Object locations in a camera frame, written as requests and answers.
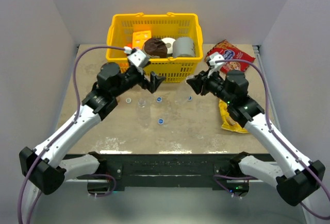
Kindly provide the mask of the clear bottle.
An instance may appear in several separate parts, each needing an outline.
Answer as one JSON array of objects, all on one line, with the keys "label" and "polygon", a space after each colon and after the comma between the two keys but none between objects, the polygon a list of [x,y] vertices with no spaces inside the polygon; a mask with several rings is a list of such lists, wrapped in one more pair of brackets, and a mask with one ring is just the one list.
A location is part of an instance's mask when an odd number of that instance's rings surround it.
[{"label": "clear bottle", "polygon": [[187,84],[186,80],[192,78],[193,76],[187,76],[180,84],[176,91],[174,102],[176,105],[183,105],[188,102],[188,97],[192,96],[193,89]]},{"label": "clear bottle", "polygon": [[146,99],[140,98],[136,107],[139,124],[147,128],[151,123],[151,107]]}]

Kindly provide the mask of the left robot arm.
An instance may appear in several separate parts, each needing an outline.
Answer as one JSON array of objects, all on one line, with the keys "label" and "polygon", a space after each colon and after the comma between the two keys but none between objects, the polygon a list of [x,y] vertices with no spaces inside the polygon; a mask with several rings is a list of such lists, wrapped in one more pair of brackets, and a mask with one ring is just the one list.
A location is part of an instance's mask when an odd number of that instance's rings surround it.
[{"label": "left robot arm", "polygon": [[60,162],[73,145],[113,111],[118,105],[117,97],[136,85],[154,93],[165,79],[154,72],[146,78],[144,70],[134,65],[121,73],[118,64],[104,64],[91,92],[73,116],[36,148],[25,147],[20,151],[22,174],[42,193],[52,194],[64,182],[68,172]]}]

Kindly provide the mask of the yellow plastic shopping basket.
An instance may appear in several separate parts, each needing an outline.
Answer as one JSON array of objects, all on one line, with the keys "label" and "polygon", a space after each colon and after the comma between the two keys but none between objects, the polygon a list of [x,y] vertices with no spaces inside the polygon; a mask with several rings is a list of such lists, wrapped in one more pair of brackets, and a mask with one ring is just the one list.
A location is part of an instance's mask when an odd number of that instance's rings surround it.
[{"label": "yellow plastic shopping basket", "polygon": [[197,65],[203,59],[203,34],[199,25],[199,18],[194,13],[167,14],[116,14],[112,18],[108,30],[108,46],[125,47],[133,43],[133,33],[150,30],[154,38],[190,37],[194,43],[195,57],[153,58],[144,68],[147,75],[154,72],[165,76],[166,83],[183,81],[194,73]]}]

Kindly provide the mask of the red snack bag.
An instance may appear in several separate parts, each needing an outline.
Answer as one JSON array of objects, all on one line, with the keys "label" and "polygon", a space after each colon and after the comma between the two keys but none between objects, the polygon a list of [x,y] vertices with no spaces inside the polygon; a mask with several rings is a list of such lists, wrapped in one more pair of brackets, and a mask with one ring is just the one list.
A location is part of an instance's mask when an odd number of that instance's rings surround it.
[{"label": "red snack bag", "polygon": [[[206,62],[210,55],[214,53],[219,53],[223,56],[225,60],[245,60],[250,63],[255,61],[255,57],[250,56],[249,54],[245,53],[244,51],[240,50],[233,44],[229,43],[227,40],[223,40],[217,43],[207,54],[204,59]],[[231,70],[239,70],[245,72],[250,65],[245,62],[226,62],[222,68],[220,69],[221,72],[227,74]]]}]

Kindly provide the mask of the white tape roll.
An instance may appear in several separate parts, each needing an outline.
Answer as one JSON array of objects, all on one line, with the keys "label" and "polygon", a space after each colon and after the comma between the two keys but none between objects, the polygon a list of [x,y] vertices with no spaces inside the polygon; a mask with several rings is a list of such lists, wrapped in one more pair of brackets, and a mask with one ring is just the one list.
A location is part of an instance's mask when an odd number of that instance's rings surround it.
[{"label": "white tape roll", "polygon": [[172,56],[173,55],[173,44],[176,40],[174,38],[170,38],[170,37],[166,37],[161,40],[166,45],[167,56]]}]

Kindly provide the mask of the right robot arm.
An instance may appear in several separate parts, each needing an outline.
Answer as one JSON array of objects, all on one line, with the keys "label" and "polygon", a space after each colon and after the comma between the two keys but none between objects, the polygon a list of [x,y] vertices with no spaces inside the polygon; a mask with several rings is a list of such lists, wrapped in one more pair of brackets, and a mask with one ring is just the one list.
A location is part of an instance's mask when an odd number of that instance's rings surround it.
[{"label": "right robot arm", "polygon": [[230,174],[245,175],[276,188],[281,198],[296,206],[320,188],[325,166],[300,153],[269,121],[264,109],[248,95],[249,82],[241,71],[233,70],[222,79],[218,73],[202,71],[187,80],[196,94],[212,93],[227,104],[230,117],[252,134],[277,165],[266,163],[246,152],[231,159]]}]

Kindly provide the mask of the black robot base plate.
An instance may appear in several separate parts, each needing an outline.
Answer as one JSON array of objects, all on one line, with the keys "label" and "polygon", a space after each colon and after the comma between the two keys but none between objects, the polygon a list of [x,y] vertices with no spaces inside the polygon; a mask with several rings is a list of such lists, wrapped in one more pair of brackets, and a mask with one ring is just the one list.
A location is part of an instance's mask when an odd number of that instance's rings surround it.
[{"label": "black robot base plate", "polygon": [[220,189],[227,179],[246,180],[229,154],[106,154],[95,176],[83,176],[89,193],[104,194],[128,187],[190,187]]}]

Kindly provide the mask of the yellow chips bag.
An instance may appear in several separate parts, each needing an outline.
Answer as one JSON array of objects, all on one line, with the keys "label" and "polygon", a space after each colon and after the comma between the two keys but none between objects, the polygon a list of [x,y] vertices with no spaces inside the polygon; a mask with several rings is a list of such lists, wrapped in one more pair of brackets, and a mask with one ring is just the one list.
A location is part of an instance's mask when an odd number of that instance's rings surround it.
[{"label": "yellow chips bag", "polygon": [[248,134],[249,132],[242,128],[236,121],[234,121],[228,111],[227,111],[227,103],[222,100],[219,100],[219,110],[222,119],[222,126],[221,128],[227,131],[240,133],[240,134]]}]

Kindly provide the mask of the grey tape roll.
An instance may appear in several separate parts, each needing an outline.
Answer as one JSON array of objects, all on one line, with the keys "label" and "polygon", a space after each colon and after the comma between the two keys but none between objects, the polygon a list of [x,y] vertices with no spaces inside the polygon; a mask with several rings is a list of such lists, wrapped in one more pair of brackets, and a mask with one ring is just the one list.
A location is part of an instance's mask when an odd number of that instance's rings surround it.
[{"label": "grey tape roll", "polygon": [[180,37],[173,43],[174,58],[178,57],[195,57],[194,41],[190,37]]}]

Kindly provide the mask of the orange juice carton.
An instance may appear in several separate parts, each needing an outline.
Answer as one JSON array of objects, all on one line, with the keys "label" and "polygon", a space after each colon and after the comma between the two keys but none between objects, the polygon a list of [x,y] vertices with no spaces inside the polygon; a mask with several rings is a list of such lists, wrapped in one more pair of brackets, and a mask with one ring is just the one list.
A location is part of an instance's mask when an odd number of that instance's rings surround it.
[{"label": "orange juice carton", "polygon": [[152,37],[150,30],[136,31],[132,35],[132,48],[142,49],[144,43]]}]

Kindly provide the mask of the brown wrapped package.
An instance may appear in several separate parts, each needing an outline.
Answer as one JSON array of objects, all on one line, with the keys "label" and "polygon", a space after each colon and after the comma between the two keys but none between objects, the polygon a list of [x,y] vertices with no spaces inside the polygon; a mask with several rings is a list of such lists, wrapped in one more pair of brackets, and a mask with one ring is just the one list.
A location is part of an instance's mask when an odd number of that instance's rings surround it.
[{"label": "brown wrapped package", "polygon": [[148,39],[142,49],[150,58],[166,58],[168,49],[160,38]]}]

